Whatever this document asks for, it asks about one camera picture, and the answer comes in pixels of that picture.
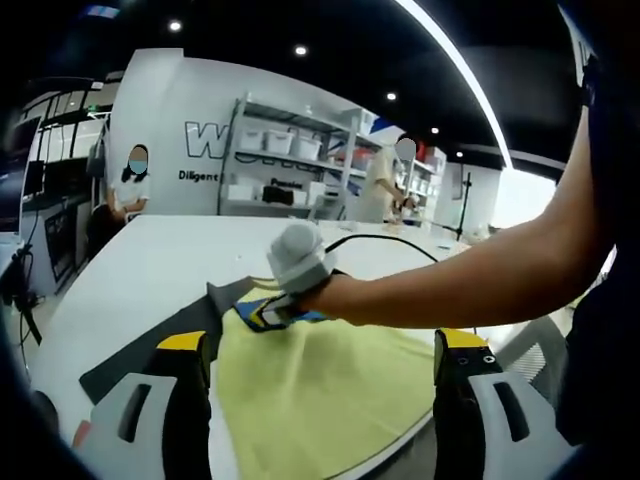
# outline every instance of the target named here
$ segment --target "ceiling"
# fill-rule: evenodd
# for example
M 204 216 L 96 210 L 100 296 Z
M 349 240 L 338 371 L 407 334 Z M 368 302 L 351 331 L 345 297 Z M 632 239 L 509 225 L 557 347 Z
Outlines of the ceiling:
M 103 0 L 115 19 L 78 17 L 77 5 L 38 35 L 29 75 L 104 78 L 136 48 L 180 46 L 189 56 L 274 71 L 358 103 L 451 155 L 495 146 L 470 89 L 441 48 L 393 0 Z M 510 149 L 565 162 L 579 115 L 568 31 L 553 1 L 419 0 L 465 57 Z M 167 29 L 171 18 L 184 24 Z M 304 44 L 305 58 L 293 55 Z M 386 100 L 387 92 L 398 95 Z M 437 126 L 438 135 L 431 127 Z M 500 168 L 499 155 L 464 151 L 465 163 Z M 517 161 L 529 171 L 557 169 Z

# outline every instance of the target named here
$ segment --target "dark clothing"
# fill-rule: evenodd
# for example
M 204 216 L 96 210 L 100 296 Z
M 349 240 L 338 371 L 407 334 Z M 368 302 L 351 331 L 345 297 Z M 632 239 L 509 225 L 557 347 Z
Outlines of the dark clothing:
M 92 260 L 109 241 L 122 230 L 125 223 L 113 218 L 108 205 L 94 210 L 87 226 L 87 255 Z
M 607 279 L 575 312 L 557 423 L 570 443 L 588 445 L 574 467 L 582 468 L 575 475 L 591 477 L 596 465 L 619 464 L 627 458 L 621 448 L 632 442 L 640 426 L 633 393 L 640 339 L 634 288 L 640 273 L 640 250 L 634 246 L 640 211 L 639 189 L 634 186 L 640 170 L 640 131 L 634 105 L 594 62 L 587 68 L 585 85 L 596 209 L 617 255 Z

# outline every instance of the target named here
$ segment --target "curved light strip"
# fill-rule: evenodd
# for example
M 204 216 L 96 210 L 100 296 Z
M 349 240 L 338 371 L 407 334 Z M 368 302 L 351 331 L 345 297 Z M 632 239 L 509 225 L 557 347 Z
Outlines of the curved light strip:
M 489 126 L 491 130 L 493 130 L 493 135 L 496 137 L 496 141 L 498 142 L 498 147 L 500 148 L 500 153 L 502 153 L 502 158 L 504 159 L 504 164 L 506 168 L 513 168 L 513 163 L 511 162 L 511 155 L 509 155 L 509 149 L 507 148 L 507 141 L 502 134 L 502 130 L 500 129 L 500 124 L 498 123 L 498 119 L 496 114 L 493 112 L 491 108 L 491 104 L 489 103 L 489 99 L 484 94 L 482 87 L 478 83 L 475 75 L 467 65 L 467 62 L 464 61 L 462 55 L 455 47 L 453 42 L 449 40 L 447 34 L 444 33 L 444 30 L 440 28 L 440 26 L 425 12 L 416 2 L 413 0 L 395 0 L 395 2 L 404 8 L 407 12 L 411 14 L 413 18 L 415 18 L 420 25 L 434 38 L 436 42 L 442 47 L 445 53 L 449 56 L 453 64 L 456 66 L 458 71 L 462 74 L 462 77 L 465 79 L 469 88 L 476 96 L 478 103 L 480 104 L 480 108 L 484 112 L 485 117 L 487 117 L 487 121 L 489 122 Z

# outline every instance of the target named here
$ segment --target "person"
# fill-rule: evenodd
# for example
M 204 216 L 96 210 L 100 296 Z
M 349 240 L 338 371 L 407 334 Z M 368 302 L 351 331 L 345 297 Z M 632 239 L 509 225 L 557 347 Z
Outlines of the person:
M 408 136 L 401 135 L 398 142 L 403 138 Z M 401 168 L 402 164 L 392 147 L 385 146 L 374 155 L 367 169 L 358 203 L 357 221 L 382 223 L 385 216 L 391 213 L 394 201 L 402 207 L 415 207 L 414 200 L 411 197 L 405 197 L 396 187 L 395 177 Z
M 147 147 L 133 147 L 127 166 L 107 189 L 107 203 L 92 213 L 87 229 L 90 260 L 122 230 L 127 215 L 144 210 L 150 190 L 148 161 Z
M 334 275 L 303 298 L 302 306 L 354 325 L 464 328 L 522 322 L 576 299 L 615 245 L 607 279 L 575 311 L 556 418 L 571 444 L 588 446 L 588 455 L 574 466 L 588 474 L 594 465 L 619 459 L 623 450 L 617 449 L 640 425 L 629 371 L 640 338 L 634 276 L 640 256 L 628 224 L 638 205 L 630 173 L 637 171 L 640 148 L 620 85 L 595 60 L 585 82 L 586 105 L 567 167 L 539 217 L 428 267 L 372 281 Z

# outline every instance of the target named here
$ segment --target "yellow cloth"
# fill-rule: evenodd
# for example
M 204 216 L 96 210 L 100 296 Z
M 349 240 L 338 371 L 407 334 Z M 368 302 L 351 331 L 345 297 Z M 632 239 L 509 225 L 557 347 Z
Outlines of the yellow cloth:
M 402 332 L 327 320 L 254 333 L 233 309 L 222 321 L 217 390 L 243 479 L 335 476 L 431 410 L 432 350 Z

